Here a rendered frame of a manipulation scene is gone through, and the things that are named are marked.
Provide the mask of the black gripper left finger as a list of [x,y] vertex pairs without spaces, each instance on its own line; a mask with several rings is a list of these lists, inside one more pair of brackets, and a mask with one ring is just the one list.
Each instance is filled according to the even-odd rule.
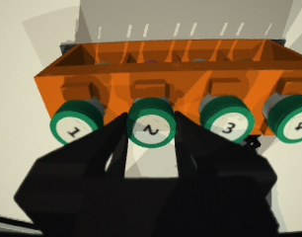
[[106,172],[107,178],[123,178],[128,149],[127,115],[124,112],[108,124],[37,158],[27,175],[105,178]]

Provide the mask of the green screw cap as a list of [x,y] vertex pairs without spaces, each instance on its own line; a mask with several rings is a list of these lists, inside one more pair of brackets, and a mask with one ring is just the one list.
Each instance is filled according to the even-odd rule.
[[302,95],[292,95],[279,101],[270,110],[267,125],[281,142],[301,142]]
[[69,143],[104,126],[101,112],[82,100],[63,103],[50,120],[49,128],[61,144]]
[[176,133],[176,117],[166,101],[148,97],[135,102],[126,120],[127,136],[144,148],[162,147],[173,140]]
[[241,99],[220,96],[203,107],[199,122],[201,126],[238,143],[251,133],[255,118]]

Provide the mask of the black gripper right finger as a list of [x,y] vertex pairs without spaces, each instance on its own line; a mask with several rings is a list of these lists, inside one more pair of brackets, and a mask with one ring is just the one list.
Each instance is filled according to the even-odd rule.
[[175,117],[179,177],[251,176],[264,196],[268,195],[277,175],[265,157],[200,126],[179,111],[175,111]]

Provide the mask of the grey key housing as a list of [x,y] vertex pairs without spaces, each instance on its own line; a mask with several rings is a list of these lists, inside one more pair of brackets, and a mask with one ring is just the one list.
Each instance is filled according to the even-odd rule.
[[[248,135],[245,139],[243,139],[244,141],[247,142],[244,146],[246,148],[248,148],[248,149],[250,149],[250,150],[258,153],[256,151],[256,148],[260,147],[261,144],[259,143],[259,141],[257,140],[257,138],[259,138],[260,136],[261,136],[261,134]],[[252,142],[254,144],[251,145]],[[191,157],[191,159],[193,161],[194,166],[196,166],[194,159],[192,157]],[[271,207],[271,190],[270,190],[269,194],[267,195],[266,200],[267,200],[269,206]]]

